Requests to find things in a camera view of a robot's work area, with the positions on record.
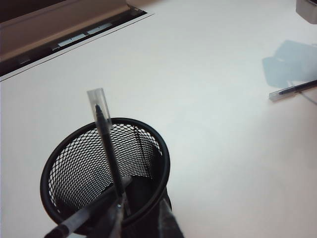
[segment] black mesh pen holder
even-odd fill
[[[162,137],[147,124],[126,118],[112,118],[112,124],[111,139],[121,176],[132,177],[126,189],[131,215],[122,222],[123,229],[129,230],[156,216],[162,198],[169,202],[169,154]],[[111,185],[106,155],[93,122],[69,135],[52,152],[42,172],[40,193],[46,212],[59,224]],[[88,235],[101,215],[94,215],[75,232]]]

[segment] white tabletop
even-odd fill
[[[317,26],[294,0],[131,2],[155,14],[1,83],[2,237],[54,227],[42,169],[98,87],[166,141],[185,237],[316,237],[317,90],[268,94],[316,79]]]

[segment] pen cap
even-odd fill
[[[276,92],[272,92],[268,95],[268,97],[270,98],[271,101],[275,102],[283,98],[294,96],[295,94],[296,94],[296,88],[289,87],[289,88],[278,90]]]
[[[110,133],[112,123],[103,88],[87,91],[87,94],[99,134]]]

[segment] ballpoint pen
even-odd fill
[[[308,83],[303,83],[303,84],[300,84],[297,86],[292,86],[292,87],[278,90],[276,92],[272,92],[268,96],[272,101],[277,101],[279,99],[294,96],[296,93],[300,93],[304,90],[314,88],[316,86],[317,86],[317,80],[313,80],[313,81],[308,82]]]

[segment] black pen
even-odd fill
[[[276,92],[272,92],[268,96],[272,101],[277,101],[279,99],[294,96],[296,93],[300,93],[304,90],[314,88],[316,86],[317,86],[317,80],[313,80],[313,81],[308,82],[308,83],[303,83],[303,84],[300,84],[297,86],[292,86],[292,87],[278,90]]]
[[[117,196],[121,197],[124,194],[124,188],[122,185],[122,178],[118,167],[118,162],[114,154],[114,148],[110,137],[110,129],[107,124],[107,120],[105,119],[104,114],[98,104],[95,105],[95,109],[97,118],[97,128],[99,129],[100,136],[102,138],[102,142],[108,159],[113,185]]]
[[[93,110],[96,127],[100,135],[106,153],[107,162],[110,168],[113,185],[118,198],[122,197],[124,202],[124,210],[127,215],[131,214],[128,200],[124,187],[122,185],[122,178],[118,167],[118,162],[115,157],[115,152],[110,136],[110,129],[112,127],[110,114],[108,111],[105,93],[102,88],[97,88],[87,92],[90,105]]]

